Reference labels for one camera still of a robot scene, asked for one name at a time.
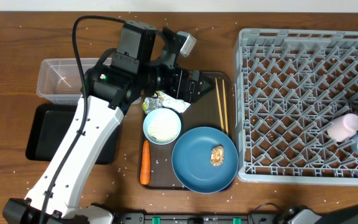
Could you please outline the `white tissue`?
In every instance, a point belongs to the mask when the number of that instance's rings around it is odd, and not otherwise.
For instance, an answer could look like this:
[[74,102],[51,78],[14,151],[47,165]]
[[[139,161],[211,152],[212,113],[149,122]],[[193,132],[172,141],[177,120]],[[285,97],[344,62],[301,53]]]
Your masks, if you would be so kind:
[[175,99],[162,91],[158,91],[157,94],[158,100],[164,108],[170,108],[177,113],[184,113],[190,107],[189,103],[183,100]]

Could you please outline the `pink cup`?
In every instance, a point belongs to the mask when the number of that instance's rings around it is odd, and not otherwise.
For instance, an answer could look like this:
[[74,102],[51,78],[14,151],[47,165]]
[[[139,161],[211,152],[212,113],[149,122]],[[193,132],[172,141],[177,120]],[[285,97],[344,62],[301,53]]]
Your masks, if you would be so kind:
[[337,142],[343,142],[358,131],[358,115],[345,114],[332,120],[331,124],[327,129],[328,136]]

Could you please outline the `aluminium foil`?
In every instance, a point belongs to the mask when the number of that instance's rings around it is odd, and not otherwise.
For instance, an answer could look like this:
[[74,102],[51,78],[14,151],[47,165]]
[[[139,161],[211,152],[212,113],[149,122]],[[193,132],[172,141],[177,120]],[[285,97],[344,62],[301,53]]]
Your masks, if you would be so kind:
[[159,96],[146,97],[142,103],[142,109],[145,114],[149,114],[153,110],[163,108],[162,98]]

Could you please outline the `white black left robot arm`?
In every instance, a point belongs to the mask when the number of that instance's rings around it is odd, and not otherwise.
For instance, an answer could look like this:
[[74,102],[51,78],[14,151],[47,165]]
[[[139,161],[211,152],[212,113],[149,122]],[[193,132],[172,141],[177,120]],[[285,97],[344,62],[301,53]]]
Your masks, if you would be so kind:
[[122,21],[116,48],[103,52],[88,70],[80,70],[81,97],[68,131],[44,174],[24,198],[7,201],[8,223],[112,223],[114,214],[94,203],[80,208],[83,187],[106,141],[131,104],[142,95],[164,91],[194,103],[214,88],[199,71],[177,65],[196,39],[187,32]]

